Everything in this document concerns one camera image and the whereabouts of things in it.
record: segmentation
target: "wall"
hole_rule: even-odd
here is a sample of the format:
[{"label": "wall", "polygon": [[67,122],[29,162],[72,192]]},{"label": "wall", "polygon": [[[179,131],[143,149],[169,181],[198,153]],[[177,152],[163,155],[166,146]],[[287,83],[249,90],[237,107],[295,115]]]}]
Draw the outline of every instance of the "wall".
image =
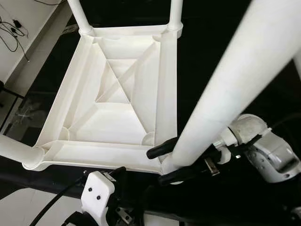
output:
[{"label": "wall", "polygon": [[[49,4],[55,4],[60,0],[43,0]],[[0,0],[1,5],[9,12],[13,19],[18,20],[29,32],[28,38],[18,38],[26,51],[33,43],[44,24],[53,14],[57,6],[48,6],[34,0]],[[12,23],[10,16],[2,8],[0,8],[0,16],[3,21]],[[0,30],[3,39],[14,48],[16,42],[7,35],[5,31]],[[4,83],[8,80],[24,55],[19,47],[14,53],[10,52],[4,43],[0,40],[0,80]]]}]

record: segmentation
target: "black surface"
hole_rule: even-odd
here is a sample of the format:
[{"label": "black surface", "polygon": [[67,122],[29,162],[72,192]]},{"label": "black surface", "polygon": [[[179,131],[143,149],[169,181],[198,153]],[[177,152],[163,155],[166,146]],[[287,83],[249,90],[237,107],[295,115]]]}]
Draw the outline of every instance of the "black surface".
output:
[{"label": "black surface", "polygon": [[[82,4],[89,22],[97,26],[165,24],[169,18],[170,1],[167,0],[86,0]],[[184,1],[184,29],[178,41],[179,134],[248,4],[248,0]],[[26,98],[42,103],[41,109],[46,112],[50,110],[78,40],[76,32],[61,36],[26,95]],[[300,111],[300,87],[300,78],[290,62],[245,112],[256,114],[271,125]],[[285,138],[301,157],[299,128],[301,120],[293,120],[279,126],[275,132]],[[39,133],[38,129],[29,129],[23,142],[33,145]],[[20,163],[0,158],[1,181],[53,193],[58,193],[84,170],[81,167],[50,166],[43,172],[32,172],[24,170]],[[220,170],[221,174],[214,178],[203,177],[164,188],[157,186],[156,175],[128,172],[125,203],[130,205],[143,196],[147,200],[145,208],[148,212],[216,225],[252,222],[255,225],[260,225],[259,222],[280,225],[286,218],[284,206],[300,205],[299,178],[269,185],[244,158],[234,161],[226,169],[221,166]],[[81,191],[82,187],[76,187],[68,195],[79,198]],[[7,194],[7,191],[1,192],[0,197]]]}]

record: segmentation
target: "dark floor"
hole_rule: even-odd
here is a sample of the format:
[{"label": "dark floor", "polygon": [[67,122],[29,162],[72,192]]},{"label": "dark floor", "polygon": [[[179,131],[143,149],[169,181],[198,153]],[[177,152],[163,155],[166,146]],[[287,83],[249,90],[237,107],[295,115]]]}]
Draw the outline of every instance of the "dark floor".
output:
[{"label": "dark floor", "polygon": [[[168,0],[85,0],[82,4],[94,26],[165,24],[169,19]],[[184,29],[178,42],[179,134],[248,4],[249,0],[184,1]],[[39,110],[49,112],[78,40],[76,32],[61,36],[25,101],[30,99],[39,103]],[[290,62],[245,112],[260,116],[268,124],[290,113],[300,112],[300,87],[300,78],[293,62]],[[294,120],[275,130],[299,157],[301,141],[297,135],[300,127],[301,120]],[[39,128],[29,128],[22,142],[34,145],[39,133]],[[17,162],[1,158],[0,180],[5,182],[3,186],[7,189],[1,190],[0,198],[20,187],[56,193],[79,177],[83,170],[50,166],[43,172],[31,172]],[[127,176],[125,193],[129,202],[139,197],[157,177],[133,172]],[[179,186],[152,186],[149,190],[147,211],[208,225],[288,225],[283,223],[287,217],[282,211],[284,206],[300,205],[301,201],[299,178],[285,184],[268,185],[244,159],[233,163],[216,178],[198,178]],[[79,197],[81,191],[81,187],[76,187],[68,195]]]}]

